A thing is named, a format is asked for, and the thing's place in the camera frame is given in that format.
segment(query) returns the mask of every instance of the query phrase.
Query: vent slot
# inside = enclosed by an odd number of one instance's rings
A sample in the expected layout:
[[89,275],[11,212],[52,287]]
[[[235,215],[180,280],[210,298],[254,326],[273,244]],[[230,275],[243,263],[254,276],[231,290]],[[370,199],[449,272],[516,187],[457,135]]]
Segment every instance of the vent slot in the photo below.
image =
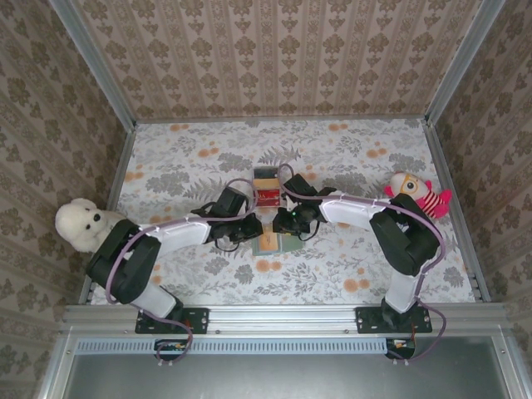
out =
[[[84,338],[76,347],[76,355],[154,354],[154,338]],[[386,353],[385,338],[206,338],[197,337],[189,354],[216,355],[331,355]]]

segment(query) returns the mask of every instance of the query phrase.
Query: floor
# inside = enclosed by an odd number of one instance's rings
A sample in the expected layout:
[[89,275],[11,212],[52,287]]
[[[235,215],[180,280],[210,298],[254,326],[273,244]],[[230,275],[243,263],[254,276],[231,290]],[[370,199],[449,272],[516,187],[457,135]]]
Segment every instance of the floor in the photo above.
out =
[[[383,197],[395,171],[431,180],[435,166],[418,120],[262,121],[139,125],[118,210],[138,224],[184,216],[216,200],[225,183],[259,165],[289,162],[320,190],[324,185]],[[245,185],[239,187],[250,193]],[[260,211],[271,218],[275,209]],[[447,256],[427,276],[428,303],[473,302],[449,216],[436,221]],[[372,233],[325,224],[295,252],[252,255],[251,243],[227,254],[212,244],[159,259],[152,280],[187,305],[380,302],[391,268]],[[97,288],[92,303],[103,304]]]

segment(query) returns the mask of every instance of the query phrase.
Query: red box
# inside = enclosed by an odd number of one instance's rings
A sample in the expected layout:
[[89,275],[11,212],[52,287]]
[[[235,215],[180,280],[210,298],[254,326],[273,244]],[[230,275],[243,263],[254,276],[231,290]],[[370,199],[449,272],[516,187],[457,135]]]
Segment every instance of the red box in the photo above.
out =
[[280,189],[262,189],[259,192],[259,202],[257,206],[280,206]]

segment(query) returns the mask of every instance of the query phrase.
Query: plush doll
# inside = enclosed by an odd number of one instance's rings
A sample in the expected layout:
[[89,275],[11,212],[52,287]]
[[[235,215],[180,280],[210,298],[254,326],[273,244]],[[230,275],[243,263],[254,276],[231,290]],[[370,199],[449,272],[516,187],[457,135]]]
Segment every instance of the plush doll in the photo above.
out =
[[435,219],[443,218],[449,212],[448,204],[452,198],[451,190],[435,194],[430,180],[423,182],[418,177],[403,172],[394,174],[384,192],[390,197],[400,193],[410,195],[429,217]]
[[116,222],[126,217],[110,210],[100,210],[92,201],[73,199],[56,213],[56,230],[80,252],[96,252]]

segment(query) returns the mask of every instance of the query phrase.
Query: cable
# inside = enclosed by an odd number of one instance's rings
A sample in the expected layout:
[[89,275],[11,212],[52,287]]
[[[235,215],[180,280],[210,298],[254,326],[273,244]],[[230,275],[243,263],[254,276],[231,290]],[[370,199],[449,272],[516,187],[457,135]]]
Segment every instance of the cable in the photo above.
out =
[[[420,222],[423,225],[425,225],[435,235],[436,239],[438,240],[438,243],[440,244],[440,253],[438,254],[438,256],[436,257],[435,260],[433,260],[430,264],[425,266],[425,268],[423,268],[420,271],[421,276],[420,276],[420,278],[419,278],[419,280],[417,282],[417,285],[416,285],[416,291],[414,292],[414,299],[423,308],[425,308],[425,309],[427,309],[427,310],[429,310],[431,312],[434,312],[438,316],[440,316],[441,320],[442,320],[442,325],[441,325],[440,331],[438,332],[438,335],[436,336],[436,340],[429,346],[429,348],[427,350],[425,350],[423,353],[421,353],[421,354],[409,359],[408,361],[409,362],[414,362],[415,360],[419,360],[419,359],[423,358],[424,356],[426,356],[426,354],[429,351],[431,351],[432,349],[434,349],[434,347],[440,342],[441,337],[443,336],[443,333],[445,332],[446,327],[447,327],[447,319],[444,316],[444,314],[442,312],[440,312],[439,310],[434,309],[433,307],[423,303],[421,301],[420,297],[419,297],[420,291],[421,291],[421,286],[423,285],[423,281],[425,280],[426,274],[430,270],[432,270],[446,256],[446,243],[445,243],[443,237],[441,236],[440,231],[432,223],[427,221],[425,218],[422,218],[418,214],[415,214],[415,213],[411,212],[408,209],[403,209],[400,206],[395,206],[394,204],[389,204],[389,203],[384,202],[384,201],[378,201],[378,200],[375,200],[375,199],[368,199],[368,198],[361,198],[361,197],[356,197],[354,195],[345,195],[345,194],[342,194],[342,195],[327,195],[327,196],[314,196],[314,197],[312,197],[312,196],[309,196],[309,195],[299,195],[297,193],[294,193],[293,191],[287,189],[284,186],[283,182],[281,181],[281,172],[285,168],[290,170],[290,173],[292,174],[292,177],[294,175],[293,167],[291,165],[286,164],[286,163],[280,164],[279,167],[278,167],[278,172],[277,172],[277,176],[278,176],[278,179],[279,179],[279,186],[280,186],[282,191],[284,191],[288,195],[291,195],[292,197],[299,198],[301,200],[343,200],[343,199],[346,199],[346,200],[352,200],[352,201],[355,201],[355,202],[358,202],[358,203],[361,203],[361,204],[370,204],[372,206],[383,206],[383,207],[386,207],[386,208],[389,208],[389,209],[393,209],[396,212],[399,212],[399,213],[402,213],[402,214],[405,214],[407,216],[412,217],[413,219],[415,219],[418,222]],[[398,356],[400,359],[402,359],[402,357],[397,355],[396,353],[391,352],[391,351],[389,351],[389,352],[392,353],[395,356]]]
[[[109,272],[109,277],[107,278],[107,281],[106,281],[106,299],[107,299],[107,302],[108,303],[118,303],[118,301],[113,299],[113,297],[111,296],[111,286],[112,286],[112,283],[113,283],[113,279],[116,276],[116,271],[120,267],[121,261],[124,258],[124,256],[130,250],[130,248],[133,246],[133,244],[140,237],[142,237],[143,235],[146,235],[146,234],[148,234],[148,233],[150,233],[150,232],[152,232],[152,231],[154,231],[156,229],[165,229],[167,227],[177,227],[177,226],[181,226],[182,224],[188,224],[190,222],[195,222],[195,221],[232,222],[232,221],[235,221],[235,220],[244,219],[248,215],[252,214],[254,212],[255,208],[257,207],[257,203],[259,202],[259,192],[257,191],[257,188],[254,186],[253,182],[251,180],[247,180],[247,179],[240,179],[240,178],[232,179],[230,182],[227,183],[226,187],[229,187],[230,185],[232,185],[233,183],[235,183],[237,181],[243,181],[244,183],[247,183],[248,185],[250,185],[252,190],[253,190],[253,195],[254,195],[253,204],[243,214],[240,214],[240,215],[237,215],[237,216],[232,216],[232,217],[229,217],[229,218],[200,218],[200,217],[195,217],[195,218],[183,218],[183,219],[171,220],[170,222],[166,222],[166,223],[163,223],[163,224],[157,224],[157,225],[150,226],[150,227],[148,227],[146,229],[143,229],[143,230],[139,231],[137,234],[135,234],[127,242],[127,244],[124,246],[124,248],[122,248],[122,250],[118,254],[118,257],[116,258],[115,262],[113,263],[111,271]],[[193,339],[192,330],[190,330],[190,328],[185,326],[183,323],[176,322],[175,320],[168,320],[168,319],[165,319],[165,318],[158,318],[154,314],[152,314],[150,312],[147,312],[144,309],[140,309],[140,310],[143,311],[144,314],[148,315],[150,318],[153,318],[154,320],[156,320],[156,321],[158,321],[160,323],[173,324],[175,326],[183,328],[187,332],[187,334],[189,336],[188,337],[187,346],[185,347],[185,350],[175,359],[175,362],[180,361],[186,355],[186,353],[190,349],[190,346],[192,345],[192,339]],[[161,359],[160,359],[160,347],[157,350],[157,358],[158,358],[159,361],[161,361]]]
[[310,237],[307,237],[306,239],[302,239],[302,238],[301,238],[301,234],[299,234],[299,235],[298,235],[298,238],[299,238],[301,241],[303,241],[303,242],[305,242],[305,241],[309,241],[310,239],[313,239],[314,237],[316,237],[316,234],[318,233],[318,230],[319,230],[319,221],[318,221],[318,223],[316,224],[316,229],[314,230],[313,235],[311,235]]
[[[149,318],[153,318],[157,322],[173,324],[173,325],[175,325],[177,327],[183,328],[186,331],[186,333],[188,335],[188,338],[187,338],[187,343],[186,343],[185,349],[183,349],[183,352],[176,359],[174,359],[172,361],[172,362],[180,362],[183,359],[183,357],[185,357],[185,355],[190,350],[190,348],[192,347],[192,342],[194,341],[194,334],[192,333],[192,329],[190,329],[190,327],[184,325],[183,323],[176,322],[175,320],[168,320],[166,318],[158,318],[157,316],[155,316],[154,314],[148,312],[147,310],[139,308],[136,305],[132,305],[132,306],[134,306],[135,308],[139,309],[146,316],[148,316]],[[155,353],[155,357],[160,362],[160,364],[162,364],[162,362],[163,362],[163,359],[160,358],[160,350],[163,347],[165,347],[165,346],[169,346],[170,344],[171,344],[171,342],[163,342],[157,347],[157,352]]]
[[217,249],[219,249],[220,251],[227,252],[227,253],[231,253],[231,252],[236,251],[236,250],[239,248],[240,243],[237,243],[237,244],[236,244],[236,247],[234,247],[233,249],[221,249],[221,248],[218,246],[218,240],[216,239],[216,240],[214,241],[214,246],[215,246]]

